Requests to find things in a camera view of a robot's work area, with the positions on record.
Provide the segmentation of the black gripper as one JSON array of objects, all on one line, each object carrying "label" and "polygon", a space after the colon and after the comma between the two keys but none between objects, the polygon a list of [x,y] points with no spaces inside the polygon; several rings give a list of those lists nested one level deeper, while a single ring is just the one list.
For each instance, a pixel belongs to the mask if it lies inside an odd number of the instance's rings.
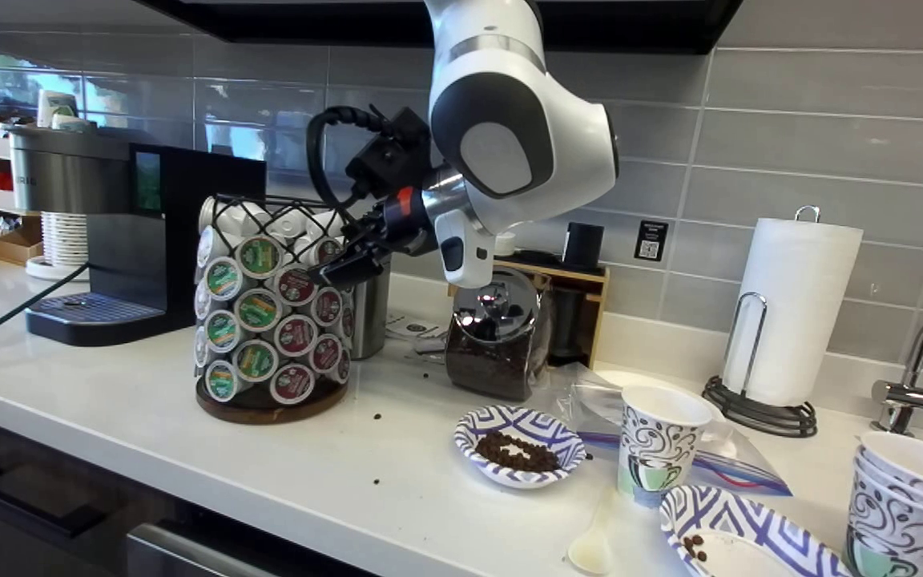
[{"label": "black gripper", "polygon": [[[345,164],[353,197],[335,200],[323,172],[323,130],[329,126],[367,129],[371,140]],[[426,253],[432,225],[418,190],[432,176],[428,129],[412,110],[329,107],[314,116],[314,194],[342,220],[342,251],[317,267],[335,289],[361,286],[386,269],[386,258]]]}]

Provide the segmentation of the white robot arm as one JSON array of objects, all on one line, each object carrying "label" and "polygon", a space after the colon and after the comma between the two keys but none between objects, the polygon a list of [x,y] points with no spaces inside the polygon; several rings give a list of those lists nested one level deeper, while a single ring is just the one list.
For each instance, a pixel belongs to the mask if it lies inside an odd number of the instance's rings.
[{"label": "white robot arm", "polygon": [[438,253],[456,289],[482,289],[503,231],[617,180],[610,110],[550,78],[533,0],[422,4],[426,116],[329,107],[307,121],[307,176],[342,217],[342,251],[317,269],[335,289],[377,275],[393,251]]}]

